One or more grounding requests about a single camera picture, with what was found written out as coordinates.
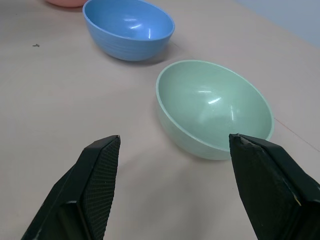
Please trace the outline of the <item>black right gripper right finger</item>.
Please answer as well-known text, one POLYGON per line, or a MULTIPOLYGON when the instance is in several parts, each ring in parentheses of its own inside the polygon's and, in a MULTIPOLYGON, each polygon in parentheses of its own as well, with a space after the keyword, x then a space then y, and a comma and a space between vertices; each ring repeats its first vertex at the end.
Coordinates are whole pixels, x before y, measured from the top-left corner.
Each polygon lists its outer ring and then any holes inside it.
POLYGON ((320 183, 280 145, 229 135, 239 196, 258 240, 320 240, 320 183))

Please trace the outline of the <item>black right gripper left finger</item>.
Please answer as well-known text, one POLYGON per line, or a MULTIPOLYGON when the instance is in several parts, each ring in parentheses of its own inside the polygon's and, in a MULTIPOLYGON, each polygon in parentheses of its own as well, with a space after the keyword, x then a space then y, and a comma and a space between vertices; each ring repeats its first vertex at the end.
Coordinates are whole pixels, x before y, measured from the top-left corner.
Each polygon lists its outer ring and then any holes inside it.
POLYGON ((104 240, 121 138, 94 141, 54 184, 21 240, 104 240))

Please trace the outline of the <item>red plastic bowl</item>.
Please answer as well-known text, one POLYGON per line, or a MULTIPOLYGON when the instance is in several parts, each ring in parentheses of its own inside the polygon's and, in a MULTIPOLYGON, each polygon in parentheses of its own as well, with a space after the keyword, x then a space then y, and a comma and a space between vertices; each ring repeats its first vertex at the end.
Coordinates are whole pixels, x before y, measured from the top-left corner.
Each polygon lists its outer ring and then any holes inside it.
POLYGON ((62 8, 82 7, 88 0, 45 0, 47 3, 62 8))

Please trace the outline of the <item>green plastic bowl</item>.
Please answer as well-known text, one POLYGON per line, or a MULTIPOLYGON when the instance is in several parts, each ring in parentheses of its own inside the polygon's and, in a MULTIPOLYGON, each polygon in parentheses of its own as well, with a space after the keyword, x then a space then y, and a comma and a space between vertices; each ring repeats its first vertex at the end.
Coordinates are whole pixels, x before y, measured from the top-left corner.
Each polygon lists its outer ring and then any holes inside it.
POLYGON ((165 67, 155 85, 156 112, 169 138, 199 158, 230 159, 230 134, 269 140, 275 120, 265 97, 221 65, 181 60, 165 67))

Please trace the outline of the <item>blue plastic bowl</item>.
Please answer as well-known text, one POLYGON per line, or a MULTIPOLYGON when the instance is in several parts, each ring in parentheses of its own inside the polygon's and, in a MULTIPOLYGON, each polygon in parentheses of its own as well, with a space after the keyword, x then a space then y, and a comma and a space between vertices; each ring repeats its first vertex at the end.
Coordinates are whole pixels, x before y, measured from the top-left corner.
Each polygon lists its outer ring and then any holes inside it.
POLYGON ((148 60, 165 49, 175 31, 171 16, 143 0, 87 0, 83 16, 94 43, 119 60, 148 60))

